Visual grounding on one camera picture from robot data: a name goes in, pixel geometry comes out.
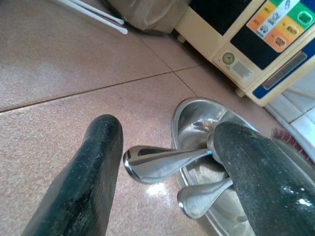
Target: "white plastic rod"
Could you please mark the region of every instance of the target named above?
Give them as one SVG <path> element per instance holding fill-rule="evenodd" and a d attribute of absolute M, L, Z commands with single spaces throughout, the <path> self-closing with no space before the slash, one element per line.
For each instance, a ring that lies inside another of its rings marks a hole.
<path fill-rule="evenodd" d="M 106 12 L 100 11 L 97 8 L 93 7 L 93 6 L 90 6 L 90 5 L 86 4 L 85 2 L 82 2 L 80 0 L 70 0 L 70 1 L 74 2 L 75 4 L 77 4 L 79 6 L 82 6 L 82 7 L 86 8 L 86 9 L 88 9 L 88 10 L 91 10 L 91 11 L 93 11 L 93 12 L 95 12 L 95 13 L 101 15 L 101 16 L 104 16 L 104 17 L 106 17 L 108 19 L 111 19 L 111 20 L 117 22 L 120 25 L 123 25 L 125 23 L 122 19 L 119 19 L 119 18 L 117 18 L 115 16 L 112 16 L 110 14 L 107 14 Z"/>
<path fill-rule="evenodd" d="M 106 25 L 108 25 L 108 26 L 118 30 L 122 34 L 127 34 L 128 33 L 128 30 L 126 28 L 117 26 L 117 25 L 115 25 L 115 24 L 113 24 L 113 23 L 111 23 L 111 22 L 109 22 L 109 21 L 107 21 L 107 20 L 105 20 L 105 19 L 95 15 L 94 13 L 88 11 L 87 9 L 85 9 L 85 8 L 83 8 L 83 7 L 77 5 L 77 4 L 75 4 L 75 3 L 73 3 L 73 2 L 71 2 L 69 0 L 58 0 L 58 1 L 62 2 L 63 4 L 65 4 L 65 5 L 69 6 L 69 7 L 72 7 L 74 9 L 82 12 L 85 15 L 88 15 L 88 16 L 92 17 L 95 20 L 98 20 L 98 21 L 100 21 L 100 22 L 102 22 L 102 23 L 104 23 L 104 24 L 106 24 Z"/>

